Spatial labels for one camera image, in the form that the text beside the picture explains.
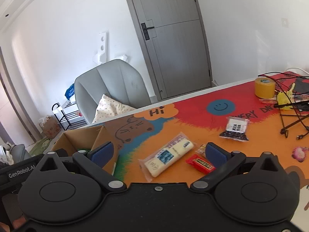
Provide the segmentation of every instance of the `white bracket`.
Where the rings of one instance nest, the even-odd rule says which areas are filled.
[[[115,59],[121,59],[121,60],[126,62],[127,59],[128,59],[128,56],[127,55],[121,55],[121,56],[118,56],[118,57],[114,58],[113,60],[115,60]]]
[[[107,46],[107,32],[101,32],[98,36],[98,54],[96,54],[92,61],[101,65],[106,63],[106,46]]]

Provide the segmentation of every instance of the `yellow toy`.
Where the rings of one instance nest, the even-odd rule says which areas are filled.
[[[293,98],[293,90],[294,90],[294,87],[295,87],[295,83],[292,84],[292,87],[289,91],[286,91],[286,95],[290,98],[290,100],[292,101],[292,98]],[[290,100],[288,99],[288,97],[284,94],[284,92],[279,92],[278,95],[277,95],[277,101],[278,101],[278,105],[281,105],[281,104],[290,104]],[[293,109],[292,106],[285,106],[285,107],[282,107],[281,110],[291,110]]]

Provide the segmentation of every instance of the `blue gripper pad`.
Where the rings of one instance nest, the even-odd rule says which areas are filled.
[[[212,142],[208,142],[205,148],[205,157],[209,162],[218,168],[226,163],[232,156],[229,152]]]
[[[87,154],[88,159],[103,168],[114,156],[114,145],[112,142],[97,147]]]

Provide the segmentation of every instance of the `masking tape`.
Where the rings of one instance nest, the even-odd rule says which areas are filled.
[[[276,83],[269,78],[255,80],[255,95],[262,99],[270,99],[275,95]]]

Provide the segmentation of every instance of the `orange cloud drawing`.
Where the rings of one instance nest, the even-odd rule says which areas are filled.
[[[145,118],[146,120],[156,120],[159,118],[171,118],[178,113],[178,110],[175,108],[174,104],[167,104],[165,106],[160,106],[153,108],[141,113],[134,114],[136,118]]]

